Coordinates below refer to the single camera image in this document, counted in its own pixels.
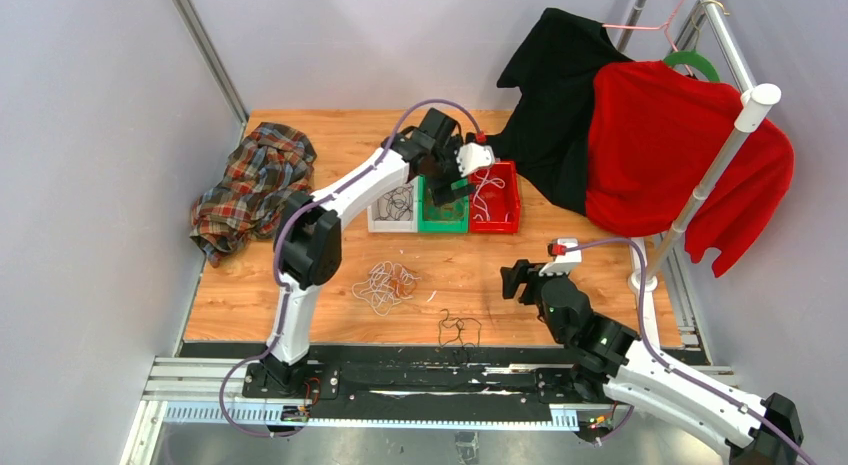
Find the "white metal pole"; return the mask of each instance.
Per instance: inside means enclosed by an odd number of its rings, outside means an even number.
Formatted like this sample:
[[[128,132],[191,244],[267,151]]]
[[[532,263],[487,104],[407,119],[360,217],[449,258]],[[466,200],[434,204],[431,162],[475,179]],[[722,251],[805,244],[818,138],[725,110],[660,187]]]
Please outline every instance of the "white metal pole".
[[[639,23],[639,16],[642,15],[642,10],[645,8],[645,3],[648,0],[636,0],[636,3],[633,4],[633,9],[630,10],[630,16],[627,17],[627,22],[625,25],[628,27],[632,27]],[[618,39],[618,45],[615,47],[619,52],[624,53],[624,49],[627,48],[627,44],[630,42],[630,36],[633,35],[633,30],[624,29],[621,31],[621,37]]]
[[[671,224],[671,229],[663,238],[654,261],[648,264],[647,278],[652,279],[659,272],[663,261],[671,253],[674,243],[686,232],[689,222],[698,213],[701,205],[710,196],[715,188],[716,182],[730,165],[733,157],[745,143],[748,136],[763,123],[769,110],[780,101],[780,88],[777,85],[764,83],[757,85],[750,93],[743,94],[743,100],[747,100],[742,112],[733,123],[733,131],[719,150],[707,173],[701,179],[701,183],[692,191],[692,195],[681,210],[680,215]]]

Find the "wire hanger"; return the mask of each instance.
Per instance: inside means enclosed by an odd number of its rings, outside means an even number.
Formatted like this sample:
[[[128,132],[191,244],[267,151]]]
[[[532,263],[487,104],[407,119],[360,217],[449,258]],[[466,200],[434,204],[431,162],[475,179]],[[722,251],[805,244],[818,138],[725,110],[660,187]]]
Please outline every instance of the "wire hanger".
[[[725,16],[730,15],[730,12],[728,12],[727,9],[724,8],[724,4],[719,2],[718,0],[704,0],[703,2],[701,2],[701,4],[700,4],[701,8],[698,11],[701,12],[701,13],[707,13],[707,10],[704,7],[706,7],[707,4],[709,4],[709,3],[714,3],[714,4],[718,5],[718,7],[721,8],[721,13],[723,13]],[[697,23],[697,21],[700,20],[701,17],[698,17],[698,19],[696,20],[695,19],[696,15],[697,15],[697,13],[693,13],[693,14],[689,15],[689,21],[692,23],[692,28],[694,28],[695,32],[696,32],[695,44],[692,45],[692,51],[694,51],[694,52],[698,51],[698,43],[701,41],[701,27],[699,27],[698,23]]]
[[[683,6],[683,2],[685,2],[685,1],[686,0],[680,0],[680,2],[677,4],[677,6],[674,7],[674,11],[671,12],[671,15],[668,16],[668,20],[663,22],[663,24],[658,26],[658,27],[637,27],[637,26],[631,26],[631,25],[615,25],[615,24],[610,24],[610,23],[605,23],[603,26],[604,26],[604,28],[618,28],[618,29],[624,29],[624,30],[662,30],[663,33],[665,34],[666,40],[668,40],[668,43],[671,45],[671,49],[676,52],[676,51],[678,51],[677,45],[675,45],[674,40],[671,38],[671,34],[668,32],[668,28],[669,28],[669,26],[671,26],[671,21],[674,20],[675,16],[677,16],[677,12],[680,11],[680,7]]]

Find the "pink hanger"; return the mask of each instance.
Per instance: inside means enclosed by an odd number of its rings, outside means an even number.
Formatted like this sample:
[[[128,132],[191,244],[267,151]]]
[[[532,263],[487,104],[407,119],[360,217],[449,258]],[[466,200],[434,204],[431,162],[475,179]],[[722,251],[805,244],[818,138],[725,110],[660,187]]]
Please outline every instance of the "pink hanger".
[[[604,28],[621,28],[621,29],[628,29],[628,30],[662,30],[663,33],[665,33],[666,40],[668,40],[668,43],[671,44],[672,50],[674,50],[676,52],[676,51],[678,51],[677,45],[675,45],[674,40],[671,39],[671,35],[668,33],[668,27],[671,25],[671,21],[677,15],[677,12],[680,10],[680,7],[683,6],[683,2],[685,2],[685,1],[686,0],[680,0],[680,3],[678,3],[677,6],[674,7],[674,11],[671,12],[671,15],[668,16],[668,20],[666,20],[659,27],[633,27],[633,26],[628,26],[628,25],[612,25],[612,24],[609,24],[609,23],[605,23]]]

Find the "plastic bin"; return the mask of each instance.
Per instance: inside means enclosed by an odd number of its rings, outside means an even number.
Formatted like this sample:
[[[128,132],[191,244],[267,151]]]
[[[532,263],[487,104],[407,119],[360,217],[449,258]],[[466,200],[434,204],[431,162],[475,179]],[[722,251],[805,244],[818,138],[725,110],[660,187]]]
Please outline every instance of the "plastic bin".
[[[418,204],[419,183],[418,180],[396,188],[395,190],[378,198],[375,203],[368,206],[368,231],[371,233],[415,233],[418,231],[418,213],[421,208]],[[409,202],[409,210],[405,210],[405,204],[399,208],[392,205],[391,201],[398,200]]]
[[[418,179],[418,233],[467,233],[468,197],[436,207],[433,205],[432,195],[427,190],[427,179]],[[467,183],[462,180],[457,182],[454,188],[465,186]]]
[[[488,182],[481,186],[484,179],[503,180]],[[518,177],[515,174],[515,163],[497,162],[487,170],[480,170],[469,177],[469,181],[477,186],[477,191],[471,195],[468,230],[471,233],[516,233],[521,217],[521,197],[518,194]]]

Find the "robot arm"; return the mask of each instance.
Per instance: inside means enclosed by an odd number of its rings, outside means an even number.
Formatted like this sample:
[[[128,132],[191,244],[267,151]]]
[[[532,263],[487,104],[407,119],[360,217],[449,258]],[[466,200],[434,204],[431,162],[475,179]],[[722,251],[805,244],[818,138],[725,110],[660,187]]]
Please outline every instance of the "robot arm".
[[[275,244],[285,241],[280,280],[288,292],[281,290],[273,328],[280,333],[268,338],[270,350],[262,362],[284,390],[294,393],[303,383],[315,305],[323,285],[341,265],[341,234],[347,225],[382,195],[418,175],[427,177],[436,205],[469,195],[473,185],[454,189],[453,184],[495,162],[490,147],[463,143],[454,134],[456,128],[455,120],[431,108],[418,127],[398,134],[385,155],[378,149],[333,185],[312,195],[296,192],[289,197],[281,223],[310,203],[332,199],[297,218],[287,236],[275,239]]]
[[[662,351],[660,360],[668,365],[659,363],[634,330],[593,311],[589,297],[568,278],[581,260],[580,251],[568,250],[575,245],[576,240],[559,239],[548,249],[554,261],[519,260],[501,269],[503,298],[514,297],[524,284],[519,302],[536,305],[554,340],[580,356],[565,381],[550,385],[554,393],[628,403],[680,427],[732,465],[795,463],[792,448],[755,418],[766,417],[800,445],[803,434],[791,400],[776,393],[764,400],[728,387]],[[745,405],[736,407],[708,388]]]

